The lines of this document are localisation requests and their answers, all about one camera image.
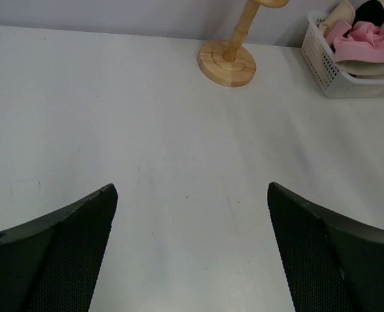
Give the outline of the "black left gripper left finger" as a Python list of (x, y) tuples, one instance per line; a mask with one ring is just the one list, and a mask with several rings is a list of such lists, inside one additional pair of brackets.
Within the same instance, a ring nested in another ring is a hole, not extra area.
[(108, 184), (0, 231), (0, 311), (88, 311), (117, 201)]

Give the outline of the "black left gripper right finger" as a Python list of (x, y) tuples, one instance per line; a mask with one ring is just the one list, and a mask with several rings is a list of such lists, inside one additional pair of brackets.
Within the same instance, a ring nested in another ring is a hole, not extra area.
[(384, 230), (272, 182), (267, 205), (296, 311), (384, 311)]

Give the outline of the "pink bucket hat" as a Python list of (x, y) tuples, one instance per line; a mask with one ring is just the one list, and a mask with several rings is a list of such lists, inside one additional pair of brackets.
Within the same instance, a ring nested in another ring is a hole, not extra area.
[(384, 63), (384, 23), (378, 27), (371, 22), (350, 24), (340, 19), (325, 41), (335, 49), (335, 61)]

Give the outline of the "cream bucket hat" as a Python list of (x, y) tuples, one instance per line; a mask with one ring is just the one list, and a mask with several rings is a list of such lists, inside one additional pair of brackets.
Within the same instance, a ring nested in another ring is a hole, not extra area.
[(349, 1), (343, 0), (336, 6), (332, 13), (318, 25), (318, 29), (323, 36), (326, 37), (340, 20), (345, 20), (348, 25), (352, 25), (354, 17), (355, 9), (353, 5)]

